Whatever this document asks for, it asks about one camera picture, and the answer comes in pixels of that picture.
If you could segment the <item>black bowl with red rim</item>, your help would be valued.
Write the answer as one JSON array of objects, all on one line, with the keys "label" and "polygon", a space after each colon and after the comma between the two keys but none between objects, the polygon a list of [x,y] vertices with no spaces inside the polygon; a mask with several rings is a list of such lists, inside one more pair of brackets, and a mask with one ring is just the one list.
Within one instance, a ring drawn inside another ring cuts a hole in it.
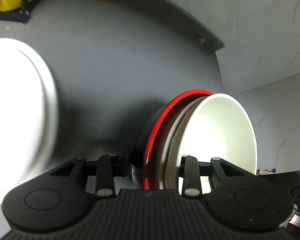
[{"label": "black bowl with red rim", "polygon": [[167,152],[173,133],[185,113],[212,93],[194,89],[181,93],[155,112],[138,134],[130,155],[137,189],[164,189]]}]

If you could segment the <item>white shallow plate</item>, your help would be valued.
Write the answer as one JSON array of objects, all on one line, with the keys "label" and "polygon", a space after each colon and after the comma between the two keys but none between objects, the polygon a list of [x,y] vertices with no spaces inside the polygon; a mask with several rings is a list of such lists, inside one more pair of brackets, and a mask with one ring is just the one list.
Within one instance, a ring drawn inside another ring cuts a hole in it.
[{"label": "white shallow plate", "polygon": [[58,112],[57,87],[44,59],[21,41],[0,38],[0,204],[45,170]]}]

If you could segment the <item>black metal shelf rack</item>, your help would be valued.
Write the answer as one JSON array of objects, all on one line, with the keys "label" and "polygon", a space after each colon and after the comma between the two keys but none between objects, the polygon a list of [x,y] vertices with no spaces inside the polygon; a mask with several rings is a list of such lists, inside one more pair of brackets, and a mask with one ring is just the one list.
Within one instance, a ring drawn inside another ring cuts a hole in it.
[{"label": "black metal shelf rack", "polygon": [[27,0],[22,0],[21,8],[8,12],[0,12],[0,20],[26,23],[30,18],[31,3],[32,2],[28,2]]}]

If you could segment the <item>grey wall hook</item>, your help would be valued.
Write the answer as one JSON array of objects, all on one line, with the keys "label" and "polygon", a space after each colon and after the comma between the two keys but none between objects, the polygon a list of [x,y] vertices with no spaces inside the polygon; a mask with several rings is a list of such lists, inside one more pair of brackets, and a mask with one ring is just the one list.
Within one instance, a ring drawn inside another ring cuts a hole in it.
[{"label": "grey wall hook", "polygon": [[200,38],[200,39],[199,39],[199,43],[200,43],[200,44],[204,44],[205,41],[206,41],[206,40],[205,40],[204,38]]}]

